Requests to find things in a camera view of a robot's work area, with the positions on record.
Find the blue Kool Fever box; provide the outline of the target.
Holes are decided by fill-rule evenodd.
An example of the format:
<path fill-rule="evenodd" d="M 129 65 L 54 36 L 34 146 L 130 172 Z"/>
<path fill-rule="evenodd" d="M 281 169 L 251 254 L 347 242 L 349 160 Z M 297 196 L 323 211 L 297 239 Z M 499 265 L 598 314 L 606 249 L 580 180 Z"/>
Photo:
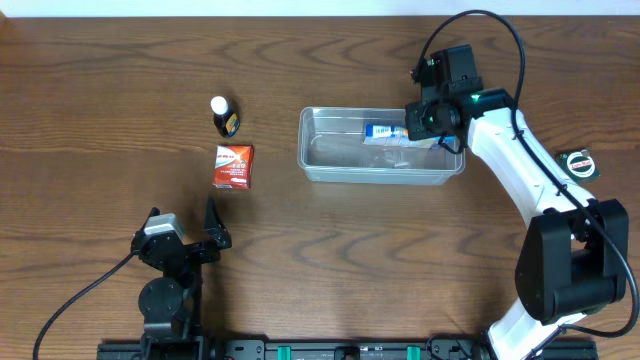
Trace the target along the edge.
<path fill-rule="evenodd" d="M 364 145 L 437 149 L 439 138 L 410 140 L 404 127 L 393 125 L 367 124 L 364 131 Z"/>

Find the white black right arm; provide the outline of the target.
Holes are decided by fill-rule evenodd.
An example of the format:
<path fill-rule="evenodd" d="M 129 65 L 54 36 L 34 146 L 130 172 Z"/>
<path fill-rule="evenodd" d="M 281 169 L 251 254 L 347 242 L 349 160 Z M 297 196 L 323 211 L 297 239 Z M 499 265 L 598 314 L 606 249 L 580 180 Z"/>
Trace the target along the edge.
<path fill-rule="evenodd" d="M 455 137 L 493 171 L 527 227 L 515 269 L 516 302 L 474 350 L 477 359 L 534 359 L 588 315 L 623 299 L 631 281 L 628 214 L 567 176 L 528 128 L 514 99 L 487 89 L 468 45 L 421 57 L 406 106 L 412 140 Z"/>

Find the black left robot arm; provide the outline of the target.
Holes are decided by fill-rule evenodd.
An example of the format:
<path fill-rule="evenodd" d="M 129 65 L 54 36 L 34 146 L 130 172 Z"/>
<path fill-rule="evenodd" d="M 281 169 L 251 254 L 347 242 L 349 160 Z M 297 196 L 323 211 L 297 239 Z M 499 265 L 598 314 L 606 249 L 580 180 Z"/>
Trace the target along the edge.
<path fill-rule="evenodd" d="M 201 325 L 202 266 L 220 260 L 232 246 L 213 198 L 204 217 L 207 238 L 185 244 L 184 230 L 173 213 L 153 208 L 131 242 L 131 252 L 162 275 L 148 282 L 138 297 L 144 317 L 142 359 L 208 359 L 210 340 Z"/>

